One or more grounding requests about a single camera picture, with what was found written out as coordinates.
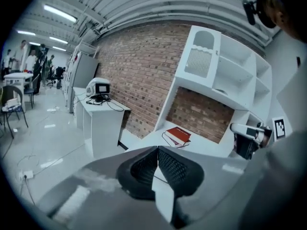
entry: person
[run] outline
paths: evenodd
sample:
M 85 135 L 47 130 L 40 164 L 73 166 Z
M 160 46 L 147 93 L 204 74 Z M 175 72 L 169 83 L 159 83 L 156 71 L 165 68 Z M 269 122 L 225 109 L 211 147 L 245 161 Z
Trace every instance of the person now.
M 12 71 L 13 72 L 18 72 L 20 71 L 21 63 L 23 61 L 24 57 L 24 46 L 26 45 L 27 41 L 23 40 L 21 42 L 20 46 L 17 46 L 12 53 L 12 60 L 13 60 L 13 65 L 12 65 Z
M 33 72 L 35 61 L 36 61 L 35 49 L 32 49 L 30 55 L 28 56 L 28 59 L 25 61 L 25 69 Z
M 304 3 L 305 0 L 257 0 L 256 9 L 252 7 L 251 10 L 246 10 L 246 13 L 248 18 L 253 16 L 251 13 L 257 14 L 266 27 L 279 26 L 292 38 L 307 43 L 305 24 L 302 23 Z
M 33 88 L 35 89 L 34 94 L 39 93 L 40 82 L 42 80 L 41 70 L 42 70 L 43 66 L 45 65 L 45 63 L 47 61 L 47 54 L 46 54 L 45 48 L 46 48 L 46 46 L 44 44 L 40 45 L 39 53 L 38 53 L 38 56 L 36 58 L 36 62 L 34 64 L 33 79 L 35 79 L 38 76 L 37 85 L 33 86 Z
M 10 63 L 10 52 L 11 50 L 9 49 L 8 52 L 7 52 L 7 55 L 4 57 L 4 60 L 3 60 L 3 68 L 2 68 L 2 71 L 1 71 L 1 75 L 2 75 L 2 80 L 4 80 L 4 76 L 9 74 L 9 63 Z
M 43 86 L 46 85 L 47 77 L 48 77 L 48 74 L 49 74 L 49 70 L 52 66 L 52 60 L 53 59 L 54 59 L 54 55 L 52 55 L 50 57 L 50 59 L 47 60 L 47 63 L 45 64 L 45 67 L 42 70 Z

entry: refrigerator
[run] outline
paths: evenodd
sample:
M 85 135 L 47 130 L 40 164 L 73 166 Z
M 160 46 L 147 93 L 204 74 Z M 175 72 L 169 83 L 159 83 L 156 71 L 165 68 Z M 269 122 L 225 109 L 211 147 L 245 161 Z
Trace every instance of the refrigerator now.
M 66 106 L 73 113 L 73 100 L 75 93 L 73 87 L 86 88 L 87 84 L 94 78 L 98 61 L 83 53 L 77 54 L 71 63 L 66 77 Z

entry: pipe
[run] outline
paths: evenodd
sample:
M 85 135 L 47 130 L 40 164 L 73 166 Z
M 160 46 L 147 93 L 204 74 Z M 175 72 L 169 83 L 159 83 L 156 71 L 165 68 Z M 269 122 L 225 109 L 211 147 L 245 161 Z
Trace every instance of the pipe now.
M 100 26 L 98 26 L 97 30 L 101 29 L 106 24 L 110 23 L 111 21 L 114 21 L 115 19 L 117 19 L 117 18 L 119 18 L 119 17 L 121 17 L 121 16 L 123 16 L 123 15 L 125 15 L 129 12 L 132 12 L 134 10 L 141 9 L 141 8 L 144 8 L 144 7 L 147 7 L 147 6 L 150 6 L 150 5 L 159 4 L 159 3 L 175 2 L 175 1 L 192 1 L 192 2 L 210 3 L 210 4 L 217 5 L 217 6 L 226 8 L 226 9 L 233 10 L 233 11 L 240 13 L 244 16 L 246 15 L 245 11 L 243 9 L 240 9 L 240 8 L 234 6 L 234 5 L 231 5 L 231 4 L 228 4 L 226 2 L 219 1 L 219 0 L 149 0 L 149 1 L 146 1 L 146 2 L 143 2 L 143 3 L 139 3 L 137 5 L 134 5 L 130 8 L 127 8 L 127 9 L 117 13 L 116 15 L 112 16 L 111 18 L 109 18 L 105 22 L 103 22 Z M 262 25 L 262 23 L 261 23 L 261 21 L 258 17 L 256 17 L 255 20 L 256 20 L 257 23 Z
M 216 14 L 219 16 L 223 16 L 229 20 L 232 20 L 238 24 L 244 25 L 246 28 L 250 29 L 251 31 L 253 31 L 254 33 L 258 34 L 259 36 L 261 36 L 263 39 L 268 40 L 269 37 L 264 34 L 261 30 L 259 30 L 258 28 L 256 28 L 255 26 L 251 26 L 248 22 L 245 22 L 235 16 L 232 16 L 226 12 L 222 12 L 216 9 L 210 9 L 208 10 L 207 7 L 200 7 L 200 6 L 190 6 L 190 5 L 166 5 L 166 6 L 161 6 L 161 7 L 156 7 L 147 11 L 142 11 L 142 12 L 138 12 L 138 13 L 134 13 L 132 15 L 126 16 L 118 21 L 116 21 L 115 23 L 111 24 L 110 26 L 107 27 L 107 29 L 113 28 L 114 26 L 121 24 L 127 20 L 133 19 L 135 17 L 139 17 L 140 15 L 144 15 L 144 14 L 148 14 L 148 13 L 157 13 L 157 12 L 162 12 L 162 11 L 170 11 L 170 10 L 188 10 L 188 11 L 199 11 L 199 12 L 209 12 L 212 14 Z
M 138 20 L 143 20 L 143 19 L 150 19 L 150 18 L 154 18 L 154 17 L 163 17 L 163 16 L 189 16 L 189 17 L 197 17 L 197 18 L 203 18 L 203 19 L 208 19 L 208 20 L 212 20 L 212 21 L 216 21 L 216 22 L 219 22 L 219 23 L 223 23 L 223 24 L 226 24 L 226 25 L 229 25 L 241 32 L 243 32 L 244 34 L 250 36 L 251 38 L 253 38 L 254 40 L 256 40 L 257 42 L 259 42 L 260 44 L 262 44 L 263 46 L 266 45 L 266 43 L 264 43 L 263 41 L 261 41 L 259 38 L 257 38 L 255 35 L 247 32 L 246 30 L 242 29 L 241 27 L 237 26 L 237 25 L 234 25 L 234 24 L 231 24 L 230 22 L 226 22 L 226 21 L 223 21 L 221 19 L 217 19 L 217 18 L 214 18 L 214 17 L 210 17 L 210 16 L 206 16 L 206 15 L 201 15 L 201 14 L 190 14 L 190 13 L 160 13 L 160 14 L 151 14 L 151 15 L 146 15 L 146 16 L 143 16 L 143 17 L 139 17 L 139 18 L 136 18 L 136 19 L 133 19 L 133 20 L 130 20 L 130 21 L 126 21 L 126 22 L 123 22 L 121 24 L 118 24 L 112 28 L 109 28 L 109 29 L 104 29 L 101 31 L 101 34 L 103 33 L 106 33 L 108 31 L 111 31 L 113 29 L 116 29 L 120 26 L 123 26 L 123 25 L 126 25 L 126 24 L 129 24 L 129 23 L 132 23 L 132 22 L 135 22 L 135 21 L 138 21 Z

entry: white table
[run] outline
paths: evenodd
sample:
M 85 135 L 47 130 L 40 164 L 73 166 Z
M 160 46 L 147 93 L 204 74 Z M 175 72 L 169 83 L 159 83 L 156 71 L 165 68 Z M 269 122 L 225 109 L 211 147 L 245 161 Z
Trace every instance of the white table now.
M 29 84 L 30 88 L 32 87 L 32 73 L 24 73 L 24 72 L 16 72 L 11 73 L 4 76 L 4 85 L 14 85 L 18 89 L 20 89 L 22 95 L 23 95 L 23 101 L 22 101 L 22 107 L 24 112 L 26 111 L 25 105 L 24 105 L 24 86 Z
M 83 130 L 86 150 L 95 159 L 107 157 L 110 150 L 118 146 L 124 111 L 130 109 L 115 100 L 102 105 L 87 104 L 90 98 L 86 96 L 85 89 L 74 87 L 73 90 L 74 121 Z M 119 111 L 123 108 L 124 111 L 115 111 L 110 106 Z

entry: white floor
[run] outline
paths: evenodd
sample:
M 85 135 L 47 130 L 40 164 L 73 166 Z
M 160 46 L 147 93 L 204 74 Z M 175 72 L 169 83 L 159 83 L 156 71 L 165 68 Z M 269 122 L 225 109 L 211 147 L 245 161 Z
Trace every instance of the white floor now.
M 20 121 L 12 114 L 9 121 L 15 129 L 15 139 L 12 140 L 8 129 L 3 136 L 0 134 L 1 158 L 5 155 L 1 162 L 3 170 L 15 192 L 29 202 L 27 187 L 19 180 L 20 171 L 33 171 L 34 178 L 27 181 L 33 200 L 37 202 L 53 186 L 92 161 L 85 151 L 82 130 L 75 127 L 73 115 L 67 112 L 62 91 L 41 87 L 34 102 L 33 109 L 26 103 L 29 128 L 22 114 L 19 114 Z M 109 156 L 124 151 L 118 146 Z

